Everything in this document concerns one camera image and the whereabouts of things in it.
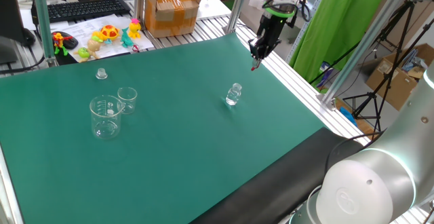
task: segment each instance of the small glass cup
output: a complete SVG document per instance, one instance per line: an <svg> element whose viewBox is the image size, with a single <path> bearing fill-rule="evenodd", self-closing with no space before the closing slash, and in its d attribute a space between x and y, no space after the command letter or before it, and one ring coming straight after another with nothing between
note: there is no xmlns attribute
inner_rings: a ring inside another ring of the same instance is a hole
<svg viewBox="0 0 434 224"><path fill-rule="evenodd" d="M226 96L226 103L230 106L237 104L239 97L241 96L241 85L234 83Z"/></svg>
<svg viewBox="0 0 434 224"><path fill-rule="evenodd" d="M136 108L137 91L133 88L119 88L117 96L125 103L125 108L122 110L122 113L126 115L133 113Z"/></svg>
<svg viewBox="0 0 434 224"><path fill-rule="evenodd" d="M121 112L125 103L115 96L97 96L90 102L92 132L102 139L114 138L121 131Z"/></svg>

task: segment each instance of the green curtain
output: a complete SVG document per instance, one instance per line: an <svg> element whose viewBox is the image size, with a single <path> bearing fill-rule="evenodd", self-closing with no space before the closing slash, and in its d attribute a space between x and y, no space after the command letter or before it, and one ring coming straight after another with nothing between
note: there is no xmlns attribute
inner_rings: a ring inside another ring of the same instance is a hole
<svg viewBox="0 0 434 224"><path fill-rule="evenodd" d="M290 66L305 80L319 74L323 61L333 63L361 40L381 0L322 0ZM351 55L335 67L342 69Z"/></svg>

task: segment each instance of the green mat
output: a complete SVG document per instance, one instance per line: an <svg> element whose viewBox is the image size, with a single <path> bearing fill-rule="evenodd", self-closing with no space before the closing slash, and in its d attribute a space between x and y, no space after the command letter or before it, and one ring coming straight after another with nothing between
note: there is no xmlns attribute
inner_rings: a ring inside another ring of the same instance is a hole
<svg viewBox="0 0 434 224"><path fill-rule="evenodd" d="M25 223L188 223L323 126L251 63L232 34L0 79L0 141ZM93 137L91 99L123 86L138 91L136 111L117 138Z"/></svg>

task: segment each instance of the monitor stand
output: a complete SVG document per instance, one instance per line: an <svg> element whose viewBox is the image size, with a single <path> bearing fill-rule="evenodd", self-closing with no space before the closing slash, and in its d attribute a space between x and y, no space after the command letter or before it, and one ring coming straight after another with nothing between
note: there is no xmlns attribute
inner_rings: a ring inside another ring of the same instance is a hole
<svg viewBox="0 0 434 224"><path fill-rule="evenodd" d="M11 39L0 37L0 64L16 62L18 60L12 42Z"/></svg>

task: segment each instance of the sticker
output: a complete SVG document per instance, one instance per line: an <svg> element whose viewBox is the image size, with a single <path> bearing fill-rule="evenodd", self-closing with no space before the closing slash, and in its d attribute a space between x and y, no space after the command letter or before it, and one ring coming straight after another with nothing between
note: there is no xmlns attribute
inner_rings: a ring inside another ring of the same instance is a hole
<svg viewBox="0 0 434 224"><path fill-rule="evenodd" d="M383 74L389 74L392 71L392 65L386 61L383 61L380 66L378 66L377 71L380 71ZM395 69L393 71L392 80L399 74L399 71Z"/></svg>

